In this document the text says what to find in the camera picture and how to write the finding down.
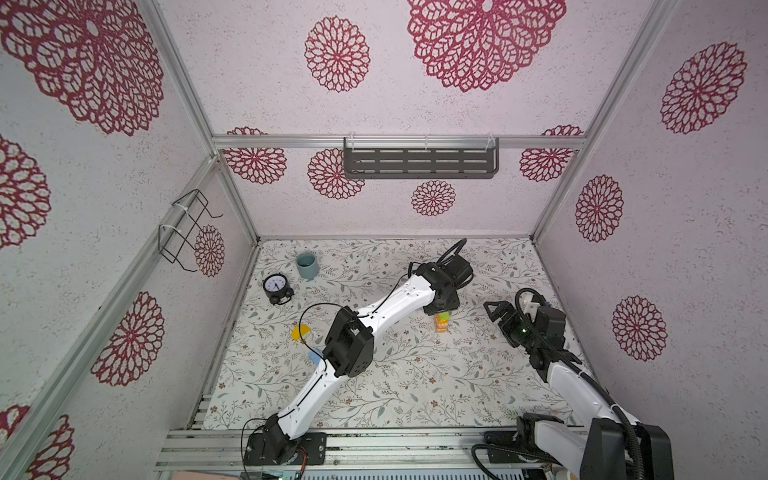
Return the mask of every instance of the pink object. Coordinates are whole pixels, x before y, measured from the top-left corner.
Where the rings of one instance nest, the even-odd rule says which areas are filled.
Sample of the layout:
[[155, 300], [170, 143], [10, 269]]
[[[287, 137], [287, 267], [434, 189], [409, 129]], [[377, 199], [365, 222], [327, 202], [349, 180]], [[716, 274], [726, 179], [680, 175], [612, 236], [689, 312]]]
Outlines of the pink object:
[[620, 301], [611, 324], [621, 349], [636, 360], [653, 360], [667, 346], [667, 324], [648, 299], [629, 296]]
[[56, 430], [45, 439], [43, 449], [35, 456], [27, 469], [28, 480], [61, 480], [69, 472], [69, 461], [74, 452], [69, 415], [62, 415]]
[[661, 99], [667, 129], [688, 134], [714, 122], [738, 96], [745, 70], [744, 52], [727, 41], [686, 60]]
[[565, 0], [409, 0], [408, 32], [427, 75], [488, 90], [528, 67], [565, 15]]
[[13, 431], [16, 430], [16, 425], [28, 411], [29, 406], [14, 405], [10, 409], [0, 412], [0, 447], [8, 441]]
[[141, 292], [91, 367], [100, 383], [126, 386], [139, 379], [163, 346], [165, 319], [157, 300]]
[[331, 91], [357, 87], [368, 73], [371, 58], [366, 37], [346, 18], [325, 17], [304, 42], [306, 66]]
[[581, 189], [576, 202], [576, 225], [591, 242], [607, 239], [619, 226], [624, 200], [619, 183], [608, 175], [598, 175]]
[[[573, 125], [558, 125], [542, 135], [581, 135], [584, 132]], [[520, 157], [523, 176], [537, 182], [560, 177], [574, 151], [567, 148], [527, 148]]]
[[0, 135], [0, 249], [35, 236], [51, 211], [50, 196], [35, 159]]
[[[266, 135], [258, 128], [237, 127], [229, 135]], [[255, 184], [271, 184], [286, 172], [286, 156], [282, 148], [230, 148], [223, 150], [232, 171]]]
[[419, 185], [411, 196], [411, 205], [421, 215], [434, 217], [443, 214], [453, 206], [456, 192], [442, 180], [430, 180]]
[[366, 184], [365, 180], [351, 180], [346, 177], [343, 152], [338, 148], [317, 152], [310, 160], [306, 174], [315, 190], [337, 200], [354, 197]]
[[205, 276], [215, 276], [224, 265], [224, 240], [213, 225], [206, 225], [194, 242], [194, 259]]
[[163, 70], [131, 0], [1, 0], [0, 32], [40, 91], [75, 119], [133, 135], [160, 114]]

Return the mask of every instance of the yellow block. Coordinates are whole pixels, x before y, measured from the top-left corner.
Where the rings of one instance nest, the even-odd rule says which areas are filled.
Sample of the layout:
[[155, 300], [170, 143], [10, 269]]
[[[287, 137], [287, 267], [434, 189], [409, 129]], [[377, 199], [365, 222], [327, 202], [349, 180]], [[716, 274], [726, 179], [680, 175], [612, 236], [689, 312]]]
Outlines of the yellow block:
[[[306, 336], [307, 333], [310, 332], [310, 328], [302, 323], [301, 325], [301, 336]], [[297, 325], [295, 329], [293, 329], [293, 332], [290, 334], [290, 337], [297, 342], [299, 341], [299, 326]]]

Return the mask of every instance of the large red flower pattern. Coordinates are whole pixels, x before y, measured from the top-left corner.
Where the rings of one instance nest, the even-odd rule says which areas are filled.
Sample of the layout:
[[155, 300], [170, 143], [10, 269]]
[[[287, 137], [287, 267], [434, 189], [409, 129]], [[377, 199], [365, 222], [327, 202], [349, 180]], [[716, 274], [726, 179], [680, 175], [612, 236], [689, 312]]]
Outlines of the large red flower pattern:
[[28, 406], [14, 405], [10, 409], [0, 412], [0, 448], [8, 441], [16, 426], [27, 415]]
[[[573, 125], [558, 125], [543, 135], [581, 135], [584, 132]], [[523, 176], [537, 182], [560, 177], [574, 151], [568, 148], [527, 148], [520, 157]]]
[[131, 0], [0, 0], [0, 32], [77, 120], [133, 135], [160, 114], [163, 70]]
[[456, 200], [456, 192], [450, 184], [430, 180], [419, 185], [411, 196], [411, 205], [421, 215], [434, 217], [448, 211]]
[[636, 360], [653, 360], [667, 346], [667, 324], [648, 299], [623, 299], [616, 305], [611, 323], [621, 349]]
[[619, 226], [624, 212], [619, 183], [608, 175], [588, 181], [576, 201], [576, 225], [591, 242], [605, 240]]
[[[237, 127], [229, 135], [266, 135], [258, 128]], [[255, 184], [271, 184], [286, 172], [282, 148], [231, 148], [222, 151], [232, 171]]]
[[319, 151], [310, 160], [306, 174], [310, 183], [328, 198], [354, 197], [366, 184], [365, 180], [352, 180], [344, 174], [344, 153], [338, 148]]
[[99, 383], [112, 386], [126, 386], [138, 380], [149, 370], [163, 346], [164, 324], [157, 300], [148, 292], [139, 293], [91, 367], [91, 373]]
[[509, 81], [551, 40], [565, 0], [408, 0], [414, 55], [445, 87]]
[[206, 225], [194, 242], [194, 259], [205, 276], [214, 276], [224, 265], [224, 240], [213, 225]]
[[661, 99], [661, 121], [676, 134], [711, 124], [736, 99], [745, 70], [744, 52], [727, 41], [697, 52], [667, 86]]
[[35, 236], [51, 211], [50, 196], [35, 159], [0, 135], [0, 249]]
[[27, 468], [26, 480], [61, 480], [69, 472], [69, 460], [74, 452], [72, 436], [74, 429], [69, 425], [69, 415], [62, 415], [56, 430], [43, 443], [43, 449]]
[[348, 91], [368, 73], [371, 58], [366, 37], [345, 18], [325, 17], [317, 22], [304, 47], [306, 66], [328, 90]]

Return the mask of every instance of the alarm clock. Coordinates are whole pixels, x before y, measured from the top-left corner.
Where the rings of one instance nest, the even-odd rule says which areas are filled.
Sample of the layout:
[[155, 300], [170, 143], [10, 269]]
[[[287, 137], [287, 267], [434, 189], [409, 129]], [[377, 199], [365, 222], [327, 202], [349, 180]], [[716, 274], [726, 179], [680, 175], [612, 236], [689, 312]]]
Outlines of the alarm clock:
[[285, 305], [293, 296], [293, 289], [288, 285], [288, 279], [282, 273], [269, 275], [262, 284], [266, 296], [273, 305]]

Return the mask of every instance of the blue cup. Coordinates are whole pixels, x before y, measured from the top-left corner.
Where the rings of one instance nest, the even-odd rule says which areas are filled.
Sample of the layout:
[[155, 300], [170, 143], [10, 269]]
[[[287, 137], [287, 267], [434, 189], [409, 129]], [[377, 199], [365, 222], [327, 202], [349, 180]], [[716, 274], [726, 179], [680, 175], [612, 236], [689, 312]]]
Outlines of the blue cup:
[[314, 253], [305, 252], [296, 258], [296, 269], [303, 279], [311, 280], [320, 273], [320, 264]]

